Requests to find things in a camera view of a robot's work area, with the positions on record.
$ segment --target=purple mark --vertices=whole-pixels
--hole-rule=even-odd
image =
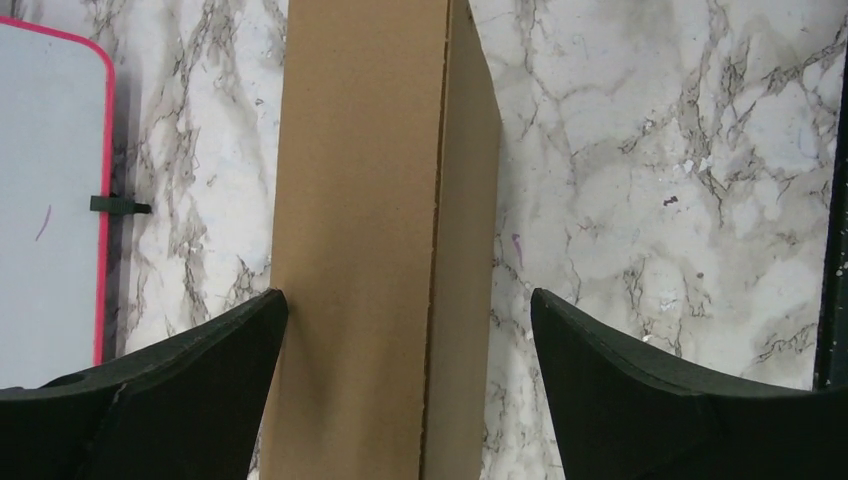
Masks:
[[[47,228],[47,222],[50,221],[50,212],[53,210],[53,205],[47,205],[47,216],[44,217],[44,224],[41,225],[41,230],[38,231],[38,235],[35,236],[35,241],[37,242],[39,238],[41,238],[41,234],[44,233],[44,229]]]
[[[517,233],[512,234],[512,244],[515,246],[515,251],[518,252],[518,265],[521,269],[524,269],[524,255],[521,253],[521,235]]]

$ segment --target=cardboard box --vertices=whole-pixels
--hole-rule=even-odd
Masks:
[[[262,480],[480,475],[500,117],[467,0],[291,0]]]

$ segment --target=pink whiteboard frame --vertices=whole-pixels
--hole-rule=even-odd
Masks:
[[[92,50],[106,66],[106,98],[103,113],[103,168],[100,177],[100,195],[108,197],[112,183],[112,116],[115,97],[115,66],[109,55],[91,40],[41,25],[27,23],[10,17],[0,16],[0,24],[22,28],[42,35],[49,35],[69,42],[79,43]],[[106,320],[106,256],[109,248],[109,214],[100,213],[100,232],[97,241],[97,291],[94,313],[94,365],[103,363],[103,333]]]

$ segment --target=gray marble vein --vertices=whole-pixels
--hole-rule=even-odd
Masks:
[[[505,134],[481,478],[563,478],[536,287],[687,360],[809,388],[848,5],[472,4]],[[154,206],[115,227],[118,354],[268,285],[287,7],[17,2],[115,59],[116,189]]]

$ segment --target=marble surface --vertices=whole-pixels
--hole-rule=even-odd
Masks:
[[[472,4],[505,131],[481,478],[563,478],[535,287],[688,360],[809,388],[848,4]],[[154,206],[115,227],[119,354],[268,284],[286,9],[17,0],[116,63],[115,183]]]

